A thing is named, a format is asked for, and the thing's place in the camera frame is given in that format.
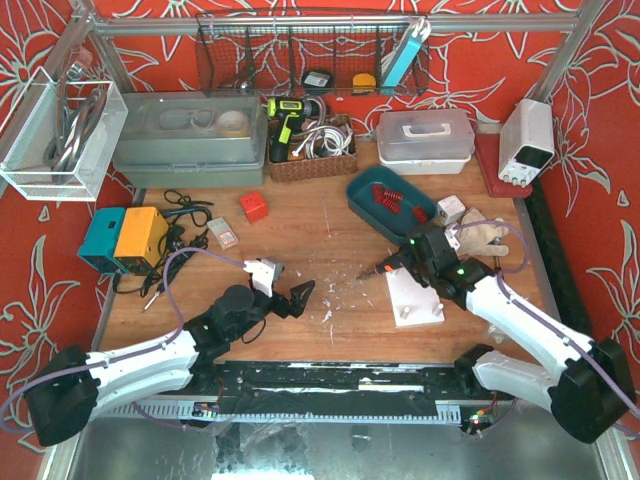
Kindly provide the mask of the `orange black screwdriver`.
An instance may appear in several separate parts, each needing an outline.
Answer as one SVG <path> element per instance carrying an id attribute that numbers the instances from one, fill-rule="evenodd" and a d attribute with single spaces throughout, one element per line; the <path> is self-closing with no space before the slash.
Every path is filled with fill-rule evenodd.
<path id="1" fill-rule="evenodd" d="M 402 264 L 397 261 L 380 262 L 374 267 L 363 270 L 361 273 L 358 274 L 356 279 L 364 281 L 376 275 L 382 275 L 385 273 L 393 272 L 395 270 L 398 270 L 401 267 L 402 267 Z"/>

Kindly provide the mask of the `large red spring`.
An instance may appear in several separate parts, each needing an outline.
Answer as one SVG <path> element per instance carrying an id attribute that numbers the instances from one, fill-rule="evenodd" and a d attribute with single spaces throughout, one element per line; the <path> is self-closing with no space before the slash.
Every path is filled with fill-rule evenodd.
<path id="1" fill-rule="evenodd" d="M 372 193 L 373 200 L 376 204 L 382 204 L 387 200 L 389 201 L 394 200 L 394 194 L 389 193 L 388 190 L 379 183 L 374 183 L 372 185 L 371 193 Z"/>

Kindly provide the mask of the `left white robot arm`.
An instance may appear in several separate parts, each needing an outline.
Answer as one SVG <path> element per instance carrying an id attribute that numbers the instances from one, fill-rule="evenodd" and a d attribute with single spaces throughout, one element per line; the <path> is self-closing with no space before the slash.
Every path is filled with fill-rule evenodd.
<path id="1" fill-rule="evenodd" d="M 206 365 L 268 315 L 300 317 L 315 285 L 309 280 L 288 296 L 233 285 L 208 310 L 157 339 L 111 351 L 62 350 L 24 395 L 39 444 L 59 444 L 105 412 L 194 384 Z"/>

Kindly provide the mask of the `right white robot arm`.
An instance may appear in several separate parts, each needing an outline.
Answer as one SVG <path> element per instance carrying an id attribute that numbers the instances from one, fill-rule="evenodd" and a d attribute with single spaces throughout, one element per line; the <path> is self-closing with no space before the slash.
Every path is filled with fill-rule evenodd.
<path id="1" fill-rule="evenodd" d="M 433 223 L 411 232 L 398 254 L 417 283 L 496 326 L 534 359 L 478 345 L 458 360 L 467 385 L 534 404 L 583 443 L 626 413 L 638 414 L 627 357 L 616 341 L 597 342 L 555 320 L 509 287 L 502 271 L 460 258 L 445 229 Z"/>

